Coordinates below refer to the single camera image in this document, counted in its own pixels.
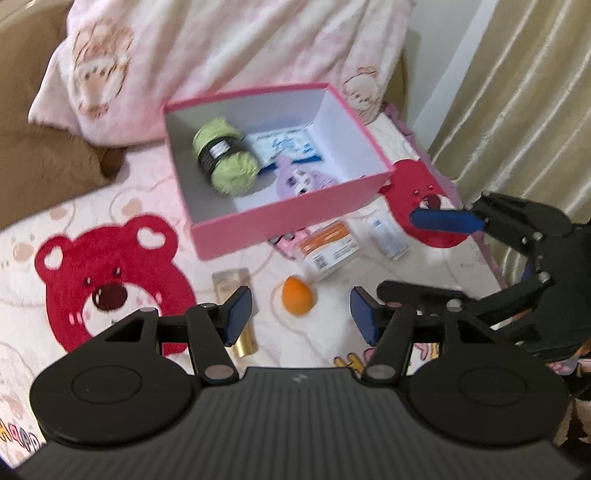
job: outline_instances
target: orange sponge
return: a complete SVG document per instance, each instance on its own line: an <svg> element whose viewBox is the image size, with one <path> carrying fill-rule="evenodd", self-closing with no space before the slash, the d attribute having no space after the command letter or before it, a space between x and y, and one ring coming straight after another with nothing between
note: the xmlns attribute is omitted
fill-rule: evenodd
<svg viewBox="0 0 591 480"><path fill-rule="evenodd" d="M296 277L287 277L281 290L281 301L292 315L305 315L314 306L314 295L308 285Z"/></svg>

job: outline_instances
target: orange packaged box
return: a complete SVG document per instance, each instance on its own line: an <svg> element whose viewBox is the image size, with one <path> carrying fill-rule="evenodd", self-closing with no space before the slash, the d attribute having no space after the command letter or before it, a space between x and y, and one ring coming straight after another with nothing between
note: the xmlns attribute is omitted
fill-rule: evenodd
<svg viewBox="0 0 591 480"><path fill-rule="evenodd" d="M337 220L299 242L295 253L306 278L317 281L353 260L359 253L359 242L347 223Z"/></svg>

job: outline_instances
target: bear nose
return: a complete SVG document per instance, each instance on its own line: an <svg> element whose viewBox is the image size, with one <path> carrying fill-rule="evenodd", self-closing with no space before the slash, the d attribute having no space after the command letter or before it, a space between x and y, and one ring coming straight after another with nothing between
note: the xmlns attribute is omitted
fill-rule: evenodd
<svg viewBox="0 0 591 480"><path fill-rule="evenodd" d="M434 193L430 193L424 198L425 204L429 210L440 210L441 209L441 199L439 195L435 195Z"/></svg>
<svg viewBox="0 0 591 480"><path fill-rule="evenodd" d="M127 301L127 290L120 283L106 283L92 293L92 303L103 312L118 310Z"/></svg>

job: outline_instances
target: yellow cartoon character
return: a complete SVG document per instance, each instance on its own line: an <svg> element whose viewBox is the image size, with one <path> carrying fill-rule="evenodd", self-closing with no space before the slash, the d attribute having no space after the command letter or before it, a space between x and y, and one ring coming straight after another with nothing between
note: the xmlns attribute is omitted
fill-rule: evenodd
<svg viewBox="0 0 591 480"><path fill-rule="evenodd" d="M359 356L352 352L347 355L347 361L343 360L341 357L336 357L334 360L336 367L349 367L353 370L358 376L361 376L363 373L363 369L365 368L365 364L359 358Z"/></svg>
<svg viewBox="0 0 591 480"><path fill-rule="evenodd" d="M414 347L421 352L421 360L423 362L439 358L438 343L415 343Z"/></svg>

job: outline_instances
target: green yarn ball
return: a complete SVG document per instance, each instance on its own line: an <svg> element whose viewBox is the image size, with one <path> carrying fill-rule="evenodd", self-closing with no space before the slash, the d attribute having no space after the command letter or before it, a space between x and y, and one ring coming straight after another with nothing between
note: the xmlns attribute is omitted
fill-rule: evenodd
<svg viewBox="0 0 591 480"><path fill-rule="evenodd" d="M212 140L220 137L242 138L242 133L226 122L223 117L216 118L199 129L193 138L196 156ZM226 195L244 195L252 188L261 169L256 158L250 152L238 152L221 160L211 177L212 187Z"/></svg>

